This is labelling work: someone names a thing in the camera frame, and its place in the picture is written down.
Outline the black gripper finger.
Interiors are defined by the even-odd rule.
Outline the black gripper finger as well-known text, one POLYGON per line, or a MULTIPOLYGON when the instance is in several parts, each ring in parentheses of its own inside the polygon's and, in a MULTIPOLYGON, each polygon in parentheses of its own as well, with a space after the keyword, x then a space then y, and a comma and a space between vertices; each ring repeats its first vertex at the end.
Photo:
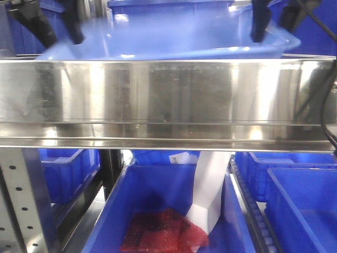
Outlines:
POLYGON ((252 29, 251 39, 254 43, 261 43, 265 38, 265 30, 271 20, 270 0, 252 1, 252 29))
POLYGON ((278 25, 288 32, 295 32, 304 18, 305 11, 298 1, 288 1, 287 5, 282 9, 278 25))
POLYGON ((39 1, 10 1, 10 16, 26 27, 45 48, 57 42, 56 34, 39 1))
POLYGON ((74 44, 81 44, 84 40, 84 35, 81 30, 80 18, 78 15, 78 1, 62 0, 61 4, 64 7, 62 20, 68 35, 74 44))

